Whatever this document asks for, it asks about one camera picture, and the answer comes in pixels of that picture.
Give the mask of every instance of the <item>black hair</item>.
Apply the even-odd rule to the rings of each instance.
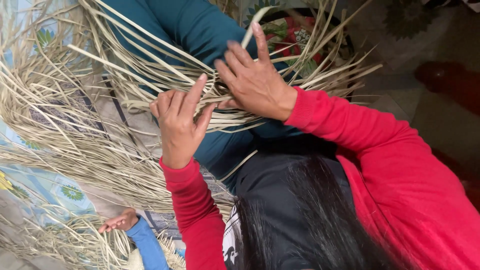
[[[290,167],[287,183],[308,227],[308,249],[297,256],[315,270],[411,269],[375,243],[348,205],[330,169],[321,156],[313,155]],[[237,270],[275,270],[272,261],[272,230],[267,229],[256,203],[242,197],[236,201],[240,231],[235,231]]]

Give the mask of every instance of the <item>black t-shirt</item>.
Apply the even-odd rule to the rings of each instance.
[[[295,251],[307,244],[307,225],[303,222],[295,195],[290,191],[286,178],[296,164],[309,154],[323,156],[327,166],[340,185],[347,202],[353,206],[351,189],[341,164],[335,158],[336,146],[312,135],[300,135],[265,144],[240,168],[236,176],[237,196],[258,204],[265,227],[271,231],[272,259],[279,262],[281,270],[309,269],[308,262],[295,256]],[[233,228],[239,226],[236,208],[230,214],[224,234],[224,260],[232,269],[238,255]]]

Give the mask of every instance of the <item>hand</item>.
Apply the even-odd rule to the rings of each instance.
[[[288,86],[270,61],[265,34],[258,23],[252,24],[257,41],[258,61],[237,42],[228,42],[225,60],[215,61],[220,78],[235,99],[220,102],[218,107],[238,108],[253,114],[286,121],[295,107],[297,91]]]
[[[206,81],[207,76],[203,74],[190,92],[170,90],[158,94],[157,99],[150,103],[162,136],[162,161],[171,169],[187,166],[205,137],[215,104],[203,110],[196,124],[193,123],[193,115]]]
[[[107,220],[100,228],[98,228],[99,233],[107,232],[109,233],[113,229],[128,231],[138,222],[137,214],[135,209],[127,208],[123,213],[117,217]]]

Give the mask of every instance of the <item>teal pants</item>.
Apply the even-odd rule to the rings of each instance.
[[[230,17],[223,14],[215,5],[207,0],[103,0],[107,5],[126,16],[151,34],[172,45],[181,46],[186,52],[202,61],[208,66],[213,66],[215,59],[222,59],[227,50],[227,41],[240,42],[245,35],[245,29],[238,26]],[[152,38],[136,30],[109,11],[106,13],[122,22],[140,36],[151,43],[176,55]],[[130,52],[145,60],[154,62],[153,59],[135,48],[114,29],[114,34],[119,42]],[[133,36],[122,33],[149,52],[155,54],[170,65],[183,66],[184,64],[172,57],[161,54]],[[257,58],[257,46],[252,38],[247,46],[247,51]],[[284,62],[275,64],[277,70],[287,66]],[[156,95],[149,88],[146,91]],[[246,156],[251,154],[259,144],[267,140],[286,136],[299,135],[296,128],[284,126],[275,120],[265,120],[266,123],[258,127],[236,133],[212,132],[207,133],[200,147],[194,154],[198,162],[205,166],[217,179],[225,177]],[[243,128],[244,126],[231,127],[229,130]],[[235,194],[233,183],[234,175],[228,177],[223,183]]]

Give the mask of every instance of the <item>red long-sleeve shirt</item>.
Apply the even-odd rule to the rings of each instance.
[[[480,269],[480,215],[458,178],[407,122],[390,113],[303,91],[285,122],[340,146],[356,214],[371,237],[420,269]],[[187,269],[225,269],[225,224],[197,162],[164,166],[186,244]]]

